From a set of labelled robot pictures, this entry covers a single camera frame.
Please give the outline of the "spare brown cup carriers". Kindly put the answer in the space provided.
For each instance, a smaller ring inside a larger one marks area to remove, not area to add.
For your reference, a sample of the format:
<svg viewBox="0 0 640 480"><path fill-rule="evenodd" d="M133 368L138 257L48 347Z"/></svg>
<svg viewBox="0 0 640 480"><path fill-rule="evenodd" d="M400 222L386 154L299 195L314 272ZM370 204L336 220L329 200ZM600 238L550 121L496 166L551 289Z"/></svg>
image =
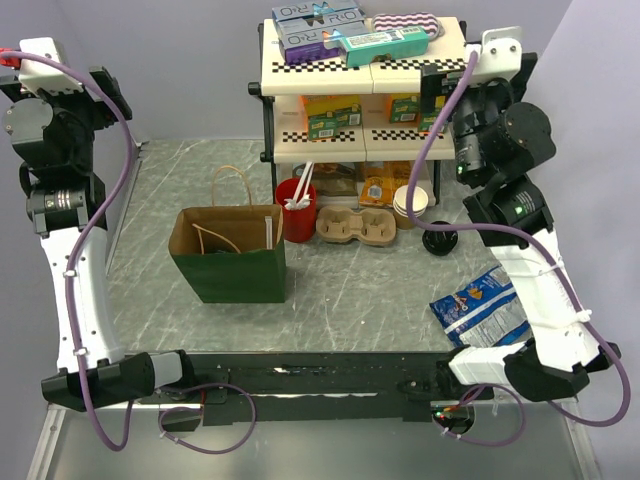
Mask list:
<svg viewBox="0 0 640 480"><path fill-rule="evenodd" d="M315 230L328 243L344 244L358 240L375 247L391 245L397 234L396 220L389 211L376 208L354 211L342 206L321 208Z"/></svg>

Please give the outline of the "white wrapped straws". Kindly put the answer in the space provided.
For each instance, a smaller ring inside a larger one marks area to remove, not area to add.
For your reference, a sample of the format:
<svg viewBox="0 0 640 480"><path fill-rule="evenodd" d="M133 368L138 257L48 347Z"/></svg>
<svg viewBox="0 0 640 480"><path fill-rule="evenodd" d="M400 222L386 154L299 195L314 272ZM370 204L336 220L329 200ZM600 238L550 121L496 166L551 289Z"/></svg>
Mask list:
<svg viewBox="0 0 640 480"><path fill-rule="evenodd" d="M298 185L291 198L285 200L284 208L288 211L302 210L308 207L311 203L309 188L311 186L311 178L313 175L314 163L308 161L302 174L299 177Z"/></svg>

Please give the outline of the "red plastic cup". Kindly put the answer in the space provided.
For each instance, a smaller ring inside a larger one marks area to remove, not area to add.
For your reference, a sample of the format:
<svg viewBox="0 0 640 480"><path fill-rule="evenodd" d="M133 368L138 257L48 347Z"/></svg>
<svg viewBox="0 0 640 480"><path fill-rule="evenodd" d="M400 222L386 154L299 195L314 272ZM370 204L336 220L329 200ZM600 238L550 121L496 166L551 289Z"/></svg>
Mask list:
<svg viewBox="0 0 640 480"><path fill-rule="evenodd" d="M310 204L300 210L287 210L285 200L295 193L299 180L290 178L282 181L275 190L276 203L283 209L283 234L287 241L304 243L312 238L316 226L316 190L309 186Z"/></svg>

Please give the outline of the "green yellow box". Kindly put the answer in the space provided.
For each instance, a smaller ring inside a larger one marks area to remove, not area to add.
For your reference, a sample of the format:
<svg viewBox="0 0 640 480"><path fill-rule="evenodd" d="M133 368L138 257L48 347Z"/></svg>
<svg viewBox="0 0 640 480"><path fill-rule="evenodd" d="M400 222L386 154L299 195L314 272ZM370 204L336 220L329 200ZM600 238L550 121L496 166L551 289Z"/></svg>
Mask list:
<svg viewBox="0 0 640 480"><path fill-rule="evenodd" d="M362 122L360 96L302 96L306 117L307 138L320 141L334 138L341 128L359 126Z"/></svg>
<svg viewBox="0 0 640 480"><path fill-rule="evenodd" d="M420 96L418 94L387 94L386 107L390 123L411 123L419 131Z"/></svg>

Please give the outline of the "blue grey toothpaste box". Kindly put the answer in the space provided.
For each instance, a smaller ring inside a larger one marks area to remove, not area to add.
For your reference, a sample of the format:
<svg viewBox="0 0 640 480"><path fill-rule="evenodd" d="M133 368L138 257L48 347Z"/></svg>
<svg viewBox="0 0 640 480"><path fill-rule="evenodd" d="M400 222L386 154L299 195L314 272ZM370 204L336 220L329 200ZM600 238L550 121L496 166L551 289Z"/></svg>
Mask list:
<svg viewBox="0 0 640 480"><path fill-rule="evenodd" d="M305 1L274 7L272 20L278 33L298 33L339 25L366 28L364 13L357 1Z"/></svg>

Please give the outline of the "purple toothpaste box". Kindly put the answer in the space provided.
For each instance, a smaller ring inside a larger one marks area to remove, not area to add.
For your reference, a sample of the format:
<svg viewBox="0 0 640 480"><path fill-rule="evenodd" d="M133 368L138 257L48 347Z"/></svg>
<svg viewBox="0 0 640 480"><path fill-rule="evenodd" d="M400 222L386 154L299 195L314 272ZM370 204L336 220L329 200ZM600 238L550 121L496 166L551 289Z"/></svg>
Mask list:
<svg viewBox="0 0 640 480"><path fill-rule="evenodd" d="M339 39L369 32L363 21L311 27L302 20L276 24L279 46L287 65L340 55Z"/></svg>

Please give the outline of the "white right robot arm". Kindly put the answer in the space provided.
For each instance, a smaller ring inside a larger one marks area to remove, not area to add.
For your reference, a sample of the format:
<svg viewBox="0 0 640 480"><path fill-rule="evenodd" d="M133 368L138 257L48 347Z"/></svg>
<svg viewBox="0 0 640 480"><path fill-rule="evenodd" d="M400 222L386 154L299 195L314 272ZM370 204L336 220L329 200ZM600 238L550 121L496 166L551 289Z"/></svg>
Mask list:
<svg viewBox="0 0 640 480"><path fill-rule="evenodd" d="M457 179L475 189L463 204L475 230L507 274L531 328L525 342L506 346L458 347L439 366L438 390L459 398L471 386L513 388L533 402L573 397L593 372L614 367L626 411L629 377L614 343L591 323L559 252L544 195L530 170L556 153L551 124L537 106L515 99L505 73L482 76L476 48L435 124L452 122Z"/></svg>

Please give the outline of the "teal toothpaste box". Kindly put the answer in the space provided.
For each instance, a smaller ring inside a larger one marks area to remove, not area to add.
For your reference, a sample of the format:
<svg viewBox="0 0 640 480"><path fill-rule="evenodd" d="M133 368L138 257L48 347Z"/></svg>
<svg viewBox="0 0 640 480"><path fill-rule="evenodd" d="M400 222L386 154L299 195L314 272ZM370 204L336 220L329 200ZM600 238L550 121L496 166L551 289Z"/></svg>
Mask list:
<svg viewBox="0 0 640 480"><path fill-rule="evenodd" d="M426 52L429 35L421 26L376 31L339 40L340 57L348 68L385 60L419 56Z"/></svg>

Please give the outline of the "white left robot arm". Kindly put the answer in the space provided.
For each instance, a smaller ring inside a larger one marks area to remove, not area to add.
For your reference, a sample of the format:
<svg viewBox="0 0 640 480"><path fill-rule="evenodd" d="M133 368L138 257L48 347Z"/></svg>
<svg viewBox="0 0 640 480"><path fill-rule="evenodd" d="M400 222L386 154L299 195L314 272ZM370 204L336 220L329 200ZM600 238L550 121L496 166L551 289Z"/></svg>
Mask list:
<svg viewBox="0 0 640 480"><path fill-rule="evenodd" d="M12 100L3 127L21 157L26 211L50 268L59 322L57 372L42 380L50 403L84 411L147 397L162 389L177 402L191 399L198 378L182 350L126 355L113 329L106 278L105 185L93 171L95 133L131 109L117 80L103 67L89 75L104 97L95 100L86 80L32 60L19 59L14 77L1 79Z"/></svg>

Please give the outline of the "green yellow box left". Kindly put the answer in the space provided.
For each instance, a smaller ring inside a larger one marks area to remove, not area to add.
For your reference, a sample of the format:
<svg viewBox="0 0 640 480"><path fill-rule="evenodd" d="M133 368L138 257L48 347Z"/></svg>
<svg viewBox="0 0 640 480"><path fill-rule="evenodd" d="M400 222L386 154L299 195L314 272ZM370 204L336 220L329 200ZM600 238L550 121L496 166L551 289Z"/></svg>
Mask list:
<svg viewBox="0 0 640 480"><path fill-rule="evenodd" d="M320 141L334 138L341 128L359 126L362 122L360 96L302 96L306 117L307 138Z"/></svg>

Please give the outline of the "cream black shelf rack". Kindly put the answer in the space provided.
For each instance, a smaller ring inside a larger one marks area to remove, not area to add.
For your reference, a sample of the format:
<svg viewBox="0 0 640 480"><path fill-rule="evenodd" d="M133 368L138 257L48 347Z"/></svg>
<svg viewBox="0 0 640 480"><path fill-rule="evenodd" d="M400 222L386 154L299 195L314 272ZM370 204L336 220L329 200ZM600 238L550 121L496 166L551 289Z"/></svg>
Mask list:
<svg viewBox="0 0 640 480"><path fill-rule="evenodd" d="M285 64L279 50L274 23L258 26L261 78L248 86L250 95L263 104L264 151L261 161L270 167L271 182L288 177L295 165L364 161L413 161L425 136L411 124L392 124L386 114L391 93L416 93L423 66L441 73L462 67L467 23L455 17L441 20L445 33L426 54L374 63L353 69L338 58L301 66ZM356 95L362 123L349 127L330 140L311 141L306 135L302 96Z"/></svg>

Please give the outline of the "green paper bag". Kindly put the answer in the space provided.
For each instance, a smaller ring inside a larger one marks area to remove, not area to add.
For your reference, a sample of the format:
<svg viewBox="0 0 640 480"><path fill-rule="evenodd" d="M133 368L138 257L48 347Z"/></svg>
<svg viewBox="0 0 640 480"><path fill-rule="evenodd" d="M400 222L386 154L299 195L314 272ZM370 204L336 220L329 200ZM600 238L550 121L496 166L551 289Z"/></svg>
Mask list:
<svg viewBox="0 0 640 480"><path fill-rule="evenodd" d="M177 215L168 251L184 279L204 303L283 303L286 258L283 210L253 201L246 175L238 173L248 203L239 206L189 207ZM273 217L274 247L265 245L265 217Z"/></svg>

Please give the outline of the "brown snack bag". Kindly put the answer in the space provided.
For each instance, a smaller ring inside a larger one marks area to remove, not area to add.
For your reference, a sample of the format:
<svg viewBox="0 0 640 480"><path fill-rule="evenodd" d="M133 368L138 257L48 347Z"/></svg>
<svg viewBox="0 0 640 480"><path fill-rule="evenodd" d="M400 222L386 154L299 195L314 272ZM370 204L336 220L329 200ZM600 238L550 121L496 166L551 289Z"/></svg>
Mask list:
<svg viewBox="0 0 640 480"><path fill-rule="evenodd" d="M357 194L357 174L354 163L315 163L311 185L318 196L341 197Z"/></svg>

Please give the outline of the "single white straw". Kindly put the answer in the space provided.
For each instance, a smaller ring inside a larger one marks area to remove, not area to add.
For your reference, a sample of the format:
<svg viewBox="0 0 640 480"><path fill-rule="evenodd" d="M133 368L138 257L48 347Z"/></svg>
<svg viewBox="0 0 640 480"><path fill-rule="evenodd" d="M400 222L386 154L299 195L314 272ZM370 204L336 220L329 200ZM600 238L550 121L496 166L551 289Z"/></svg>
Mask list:
<svg viewBox="0 0 640 480"><path fill-rule="evenodd" d="M265 217L265 245L267 250L272 250L274 247L272 216Z"/></svg>

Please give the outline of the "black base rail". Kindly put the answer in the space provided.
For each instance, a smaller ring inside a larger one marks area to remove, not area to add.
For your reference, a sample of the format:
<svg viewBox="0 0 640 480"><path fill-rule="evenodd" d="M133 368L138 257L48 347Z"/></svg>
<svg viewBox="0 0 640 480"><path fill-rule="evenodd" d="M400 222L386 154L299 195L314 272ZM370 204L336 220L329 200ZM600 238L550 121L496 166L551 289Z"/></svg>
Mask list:
<svg viewBox="0 0 640 480"><path fill-rule="evenodd" d="M446 372L442 352L193 353L194 385L206 395L156 393L143 404L203 407L207 426L257 419L315 421L399 418L431 421L435 404L468 390Z"/></svg>

